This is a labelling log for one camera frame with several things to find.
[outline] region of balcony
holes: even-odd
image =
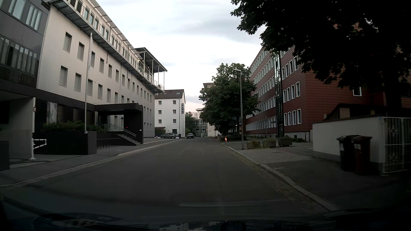
[[[144,86],[148,89],[153,91],[153,93],[161,93],[164,92],[164,86],[154,80],[153,76],[154,73],[157,72],[164,72],[167,71],[159,62],[156,60],[152,55],[150,55],[150,61],[145,61],[145,65],[140,65],[141,57],[139,55],[139,51],[137,51],[127,40],[127,38],[122,34],[122,32],[117,28],[117,26],[111,21],[111,19],[107,16],[107,14],[103,11],[103,9],[97,4],[96,1],[91,0],[94,5],[94,9],[97,10],[102,16],[105,21],[107,21],[107,25],[110,25],[110,32],[106,37],[104,37],[100,32],[99,29],[102,28],[102,25],[97,20],[87,20],[87,12],[86,8],[82,5],[79,0],[42,0],[45,3],[49,3],[54,5],[58,11],[60,11],[63,15],[65,15],[72,23],[74,23],[78,28],[80,28],[84,33],[88,36],[92,33],[92,37],[94,42],[100,45],[105,51],[107,51],[112,57],[114,57],[122,66],[127,68],[133,75],[140,80]],[[125,57],[120,51],[121,47],[118,49],[115,48],[115,43],[110,43],[109,38],[111,31],[114,30],[116,34],[121,37],[122,44],[124,43],[126,47],[129,47],[132,52],[131,55]],[[149,71],[149,74],[143,74],[145,68]]]

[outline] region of red brick building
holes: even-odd
[[[338,82],[325,85],[312,72],[302,73],[293,56],[294,48],[271,57],[260,50],[251,69],[251,80],[256,83],[260,95],[259,109],[255,116],[245,116],[246,134],[276,137],[277,115],[275,78],[282,78],[284,135],[311,141],[310,130],[314,122],[370,114],[385,114],[384,94],[370,94],[364,88],[349,90],[337,88]],[[402,105],[411,108],[411,98],[403,97]]]

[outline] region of building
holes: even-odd
[[[155,129],[185,137],[184,89],[165,90],[155,95]]]
[[[30,157],[48,14],[41,0],[0,1],[0,143],[8,143],[10,158]],[[0,150],[3,156],[6,147]]]
[[[315,79],[313,72],[302,73],[293,51],[290,48],[280,56],[272,56],[261,49],[254,59],[250,79],[256,83],[254,94],[259,95],[261,111],[245,116],[246,134],[277,137],[278,124],[283,123],[285,136],[311,141],[314,122],[383,112],[383,93],[372,95],[361,87],[337,88],[337,81],[325,85]],[[402,103],[403,107],[411,107],[409,97],[403,97]]]
[[[196,109],[196,111],[197,112],[194,113],[192,112],[192,114],[194,114],[193,117],[196,119],[196,128],[194,128],[195,135],[199,137],[216,136],[218,134],[218,131],[215,130],[215,127],[213,125],[210,125],[208,122],[203,121],[203,119],[200,118],[200,115],[203,112],[203,108]]]
[[[164,91],[156,77],[167,70],[96,1],[2,0],[0,14],[0,137],[13,157],[31,153],[44,123],[86,120],[141,143],[154,137],[154,94]]]

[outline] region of car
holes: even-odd
[[[161,135],[161,138],[172,138],[175,139],[175,134],[174,133],[166,133],[164,135]]]

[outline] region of sky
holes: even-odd
[[[221,63],[249,67],[261,48],[261,31],[237,30],[230,0],[97,0],[133,47],[146,47],[167,69],[166,90],[184,89],[186,111],[203,108],[203,83]]]

